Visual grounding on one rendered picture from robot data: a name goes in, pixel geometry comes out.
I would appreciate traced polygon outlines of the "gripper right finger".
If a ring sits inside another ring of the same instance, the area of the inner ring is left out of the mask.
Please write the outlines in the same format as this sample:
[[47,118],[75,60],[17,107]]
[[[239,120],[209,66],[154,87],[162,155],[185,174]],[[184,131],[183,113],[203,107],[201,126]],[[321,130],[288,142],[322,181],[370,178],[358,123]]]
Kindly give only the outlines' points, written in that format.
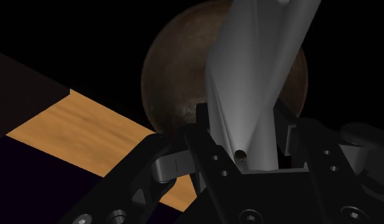
[[343,151],[362,146],[314,119],[296,117],[281,101],[273,112],[280,150],[294,167],[309,170],[323,224],[384,224],[384,202],[364,191]]

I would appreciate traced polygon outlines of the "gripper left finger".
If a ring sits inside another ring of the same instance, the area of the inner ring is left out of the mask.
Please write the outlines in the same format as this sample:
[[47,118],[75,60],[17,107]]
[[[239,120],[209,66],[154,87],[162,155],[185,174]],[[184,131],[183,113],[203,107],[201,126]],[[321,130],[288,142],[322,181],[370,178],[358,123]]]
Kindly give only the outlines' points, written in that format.
[[197,198],[183,217],[192,224],[240,224],[231,190],[241,173],[200,122],[180,128],[176,139],[146,136],[58,224],[149,224],[160,199],[188,174]]

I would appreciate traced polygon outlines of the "grey cone-shaped object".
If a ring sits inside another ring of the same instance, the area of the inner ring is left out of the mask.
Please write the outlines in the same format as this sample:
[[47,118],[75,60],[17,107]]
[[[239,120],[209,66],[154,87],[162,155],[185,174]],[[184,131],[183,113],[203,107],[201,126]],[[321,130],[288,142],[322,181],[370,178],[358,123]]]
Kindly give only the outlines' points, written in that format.
[[242,171],[278,168],[274,104],[321,0],[232,0],[206,59],[210,134]]

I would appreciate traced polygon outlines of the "brown mottled ball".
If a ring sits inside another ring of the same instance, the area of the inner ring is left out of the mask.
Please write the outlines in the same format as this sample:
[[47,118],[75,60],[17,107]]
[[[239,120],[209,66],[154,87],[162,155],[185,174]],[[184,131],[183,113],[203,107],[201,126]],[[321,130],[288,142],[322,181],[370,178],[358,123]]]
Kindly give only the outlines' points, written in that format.
[[196,106],[205,103],[204,72],[208,51],[231,0],[207,0],[172,18],[158,33],[141,70],[141,98],[157,133],[172,136],[196,122]]

